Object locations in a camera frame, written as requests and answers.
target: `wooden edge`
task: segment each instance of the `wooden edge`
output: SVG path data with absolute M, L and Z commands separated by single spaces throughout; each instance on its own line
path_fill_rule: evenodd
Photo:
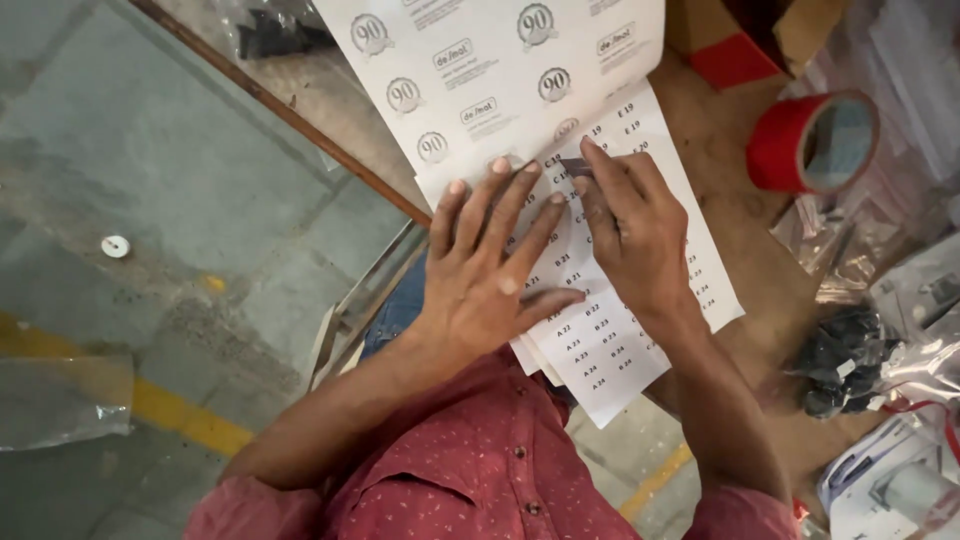
M 291 128 L 300 132 L 310 142 L 316 144 L 321 150 L 329 154 L 332 158 L 342 164 L 349 172 L 353 173 L 366 185 L 369 185 L 374 191 L 379 193 L 384 199 L 390 201 L 395 207 L 410 216 L 419 225 L 429 228 L 430 216 L 423 210 L 414 206 L 413 203 L 405 199 L 395 189 L 390 187 L 373 171 L 367 168 L 357 158 L 351 156 L 343 148 L 333 142 L 330 137 L 324 135 L 320 130 L 303 119 L 294 110 L 287 107 L 274 94 L 260 85 L 250 75 L 247 75 L 232 61 L 217 52 L 216 49 L 208 45 L 192 30 L 180 23 L 176 18 L 158 6 L 153 0 L 128 0 L 136 6 L 145 15 L 152 18 L 156 24 L 160 25 L 170 34 L 174 35 L 181 43 L 190 48 L 200 58 L 207 61 L 215 67 L 217 71 L 223 73 L 228 79 L 244 89 L 250 96 L 263 104 L 264 107 L 276 114 L 281 120 L 286 122 Z

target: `hand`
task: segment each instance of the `hand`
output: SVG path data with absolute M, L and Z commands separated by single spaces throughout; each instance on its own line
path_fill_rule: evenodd
M 466 201 L 467 186 L 458 180 L 447 187 L 437 206 L 430 226 L 423 311 L 411 330 L 426 339 L 428 346 L 436 347 L 445 377 L 540 320 L 584 301 L 582 291 L 563 288 L 520 300 L 534 263 L 566 209 L 562 193 L 554 193 L 543 204 L 516 251 L 504 255 L 507 239 L 540 173 L 540 165 L 531 162 L 514 174 L 507 160 L 498 158 Z M 500 192 L 503 196 L 485 227 L 488 208 Z
M 596 181 L 573 184 L 584 203 L 593 256 L 620 300 L 655 342 L 706 328 L 686 268 L 686 210 L 647 153 L 613 159 L 580 143 Z

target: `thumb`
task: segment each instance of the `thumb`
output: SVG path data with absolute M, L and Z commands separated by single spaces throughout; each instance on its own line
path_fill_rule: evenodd
M 528 331 L 564 307 L 580 304 L 586 299 L 587 295 L 579 289 L 554 288 L 541 291 L 520 303 L 520 314 L 516 318 L 518 330 L 520 333 Z

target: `concrete floor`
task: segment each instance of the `concrete floor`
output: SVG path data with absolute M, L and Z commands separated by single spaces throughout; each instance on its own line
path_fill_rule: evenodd
M 126 2 L 7 2 L 0 356 L 131 355 L 155 399 L 137 394 L 128 436 L 0 453 L 3 536 L 179 537 L 224 448 L 301 394 L 326 309 L 406 221 Z M 113 233 L 129 257 L 102 255 Z M 233 438 L 165 423 L 171 404 Z M 568 430 L 645 538 L 680 538 L 699 484 L 676 421 L 641 399 Z

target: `finger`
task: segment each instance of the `finger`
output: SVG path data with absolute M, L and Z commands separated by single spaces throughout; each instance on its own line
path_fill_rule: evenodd
M 604 259 L 619 255 L 620 232 L 600 187 L 586 176 L 573 179 L 573 186 L 584 203 L 584 216 L 590 227 L 594 256 L 600 255 Z
M 643 211 L 646 203 L 623 164 L 613 160 L 588 136 L 580 141 L 580 152 L 593 168 L 597 184 L 606 195 L 615 217 L 623 220 Z
M 453 250 L 462 254 L 471 254 L 477 244 L 477 235 L 483 227 L 487 208 L 493 196 L 504 183 L 510 180 L 510 162 L 506 158 L 493 160 L 490 172 L 480 184 L 473 189 L 464 208 L 460 212 L 460 223 L 457 225 L 456 240 Z
M 504 269 L 507 275 L 526 280 L 533 270 L 537 259 L 542 255 L 550 243 L 550 234 L 557 228 L 560 218 L 564 216 L 566 199 L 557 191 L 547 199 L 546 204 L 540 207 L 540 215 L 534 220 L 527 234 L 520 240 L 520 245 L 514 254 L 507 259 Z
M 541 291 L 520 303 L 520 314 L 516 318 L 520 333 L 528 331 L 538 322 L 557 313 L 567 306 L 580 304 L 587 294 L 578 289 L 555 288 Z
M 631 154 L 623 158 L 622 163 L 627 167 L 627 173 L 648 202 L 662 205 L 676 200 L 650 154 L 646 152 Z
M 523 170 L 516 173 L 510 187 L 507 188 L 506 193 L 493 208 L 493 214 L 482 240 L 491 249 L 497 252 L 503 250 L 507 238 L 516 227 L 516 220 L 520 216 L 520 211 L 527 203 L 527 197 L 540 178 L 540 172 L 540 164 L 536 161 L 527 164 Z
M 464 205 L 464 193 L 467 186 L 462 180 L 454 180 L 444 191 L 437 211 L 430 222 L 430 257 L 444 258 L 453 246 L 453 224 Z

